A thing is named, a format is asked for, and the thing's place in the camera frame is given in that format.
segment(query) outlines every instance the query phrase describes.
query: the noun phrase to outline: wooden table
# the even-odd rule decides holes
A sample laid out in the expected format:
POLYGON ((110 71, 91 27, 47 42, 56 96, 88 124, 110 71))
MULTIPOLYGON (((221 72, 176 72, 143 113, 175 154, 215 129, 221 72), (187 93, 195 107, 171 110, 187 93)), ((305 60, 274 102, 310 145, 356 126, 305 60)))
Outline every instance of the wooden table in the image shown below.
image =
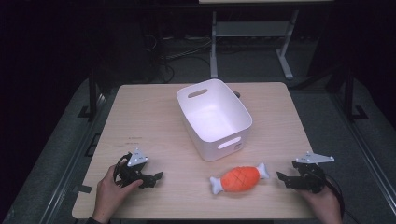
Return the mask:
POLYGON ((312 151, 286 86, 282 83, 229 83, 241 94, 253 124, 245 147, 218 161, 203 161, 182 122, 177 91, 190 84, 120 87, 73 209, 87 218, 96 184, 108 167, 138 144, 149 162, 143 173, 164 171, 154 189, 137 189, 114 215, 142 219, 277 219, 313 217, 304 200, 277 179, 276 171, 297 175, 291 161, 312 151), (264 162, 270 179, 240 193, 211 192, 209 177, 235 166, 264 162))

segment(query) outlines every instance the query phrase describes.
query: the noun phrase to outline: storage container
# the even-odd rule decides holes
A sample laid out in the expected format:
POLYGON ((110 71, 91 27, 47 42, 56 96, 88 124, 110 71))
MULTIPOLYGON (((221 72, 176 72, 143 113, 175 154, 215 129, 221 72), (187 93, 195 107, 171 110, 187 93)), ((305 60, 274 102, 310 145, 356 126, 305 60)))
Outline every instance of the storage container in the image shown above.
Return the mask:
POLYGON ((189 136, 205 161, 243 148, 252 118, 221 80, 210 79, 177 92, 189 136))

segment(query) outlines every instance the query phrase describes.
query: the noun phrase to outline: candy-shaped toy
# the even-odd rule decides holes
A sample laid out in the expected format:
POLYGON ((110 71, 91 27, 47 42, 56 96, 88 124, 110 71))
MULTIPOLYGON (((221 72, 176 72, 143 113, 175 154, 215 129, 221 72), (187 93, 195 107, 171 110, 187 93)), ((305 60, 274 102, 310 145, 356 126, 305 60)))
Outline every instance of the candy-shaped toy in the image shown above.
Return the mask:
POLYGON ((221 178, 212 176, 210 177, 210 183, 214 194, 221 191, 240 192, 252 189, 260 179, 268 179, 269 177, 264 163, 260 163, 257 167, 235 167, 221 178))

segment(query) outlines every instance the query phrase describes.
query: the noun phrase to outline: human hand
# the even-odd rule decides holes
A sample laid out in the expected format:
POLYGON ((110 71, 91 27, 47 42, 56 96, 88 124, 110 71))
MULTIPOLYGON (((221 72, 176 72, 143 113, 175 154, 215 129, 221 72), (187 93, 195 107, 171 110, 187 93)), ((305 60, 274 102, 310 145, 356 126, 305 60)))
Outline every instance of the human hand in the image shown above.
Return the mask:
POLYGON ((132 190, 143 184, 143 180, 140 179, 124 188, 117 186, 113 180, 114 169, 115 165, 110 166, 105 177, 97 185, 92 218, 100 223, 107 223, 132 190))
POLYGON ((316 194, 302 189, 297 189, 296 191, 308 202, 315 216, 317 216, 323 224, 343 223, 341 219, 340 203, 332 193, 332 190, 327 186, 316 194))

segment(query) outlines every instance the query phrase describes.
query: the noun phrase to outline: person's left hand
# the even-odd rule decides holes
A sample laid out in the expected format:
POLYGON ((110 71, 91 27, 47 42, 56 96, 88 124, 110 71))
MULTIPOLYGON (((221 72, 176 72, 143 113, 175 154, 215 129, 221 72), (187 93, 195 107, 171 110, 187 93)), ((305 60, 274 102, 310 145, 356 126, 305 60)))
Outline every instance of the person's left hand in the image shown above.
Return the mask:
POLYGON ((143 184, 143 180, 140 179, 124 188, 117 186, 113 181, 114 169, 115 165, 110 166, 105 177, 97 185, 92 218, 100 223, 107 223, 128 194, 143 184))

